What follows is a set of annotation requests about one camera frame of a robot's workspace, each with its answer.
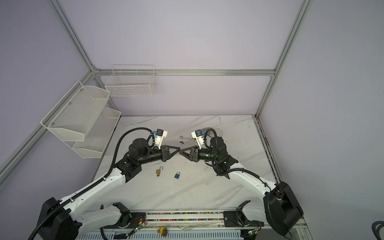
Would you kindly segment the brass padlock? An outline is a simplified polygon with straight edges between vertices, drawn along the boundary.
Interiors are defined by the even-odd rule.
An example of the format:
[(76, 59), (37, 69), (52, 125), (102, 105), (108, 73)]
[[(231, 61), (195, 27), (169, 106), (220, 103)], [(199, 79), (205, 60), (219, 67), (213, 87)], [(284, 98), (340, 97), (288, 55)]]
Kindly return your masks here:
[(160, 166), (159, 169), (156, 170), (156, 175), (157, 175), (157, 177), (160, 176), (161, 171), (162, 171), (163, 169), (164, 169), (163, 166)]

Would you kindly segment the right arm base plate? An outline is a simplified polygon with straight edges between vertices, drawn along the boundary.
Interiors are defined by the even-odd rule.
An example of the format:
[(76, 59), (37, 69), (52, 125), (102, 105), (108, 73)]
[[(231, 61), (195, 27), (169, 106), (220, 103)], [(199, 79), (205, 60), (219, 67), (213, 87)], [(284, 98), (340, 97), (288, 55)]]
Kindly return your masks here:
[(224, 225), (225, 227), (264, 227), (264, 222), (249, 220), (243, 213), (243, 208), (250, 203), (250, 200), (246, 200), (241, 203), (235, 211), (224, 211)]

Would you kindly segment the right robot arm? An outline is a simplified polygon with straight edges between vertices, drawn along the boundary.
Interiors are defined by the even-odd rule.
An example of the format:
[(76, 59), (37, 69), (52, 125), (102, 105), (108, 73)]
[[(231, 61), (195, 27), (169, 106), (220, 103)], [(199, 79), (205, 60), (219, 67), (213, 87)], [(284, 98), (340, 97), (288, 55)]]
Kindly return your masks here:
[(180, 150), (180, 155), (191, 162), (205, 161), (218, 177), (226, 177), (256, 195), (263, 206), (250, 200), (242, 202), (235, 211), (234, 224), (240, 227), (267, 223), (279, 235), (286, 237), (304, 212), (285, 182), (269, 181), (246, 169), (227, 151), (221, 137), (214, 137), (208, 147), (193, 146)]

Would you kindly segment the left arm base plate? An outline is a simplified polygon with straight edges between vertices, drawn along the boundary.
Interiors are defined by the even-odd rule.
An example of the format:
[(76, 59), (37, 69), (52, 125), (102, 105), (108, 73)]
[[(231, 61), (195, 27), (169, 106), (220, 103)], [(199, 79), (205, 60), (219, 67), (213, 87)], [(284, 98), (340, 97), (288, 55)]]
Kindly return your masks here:
[(134, 229), (140, 221), (146, 220), (146, 215), (144, 212), (130, 212), (129, 215), (122, 215), (116, 224), (105, 226), (104, 229)]

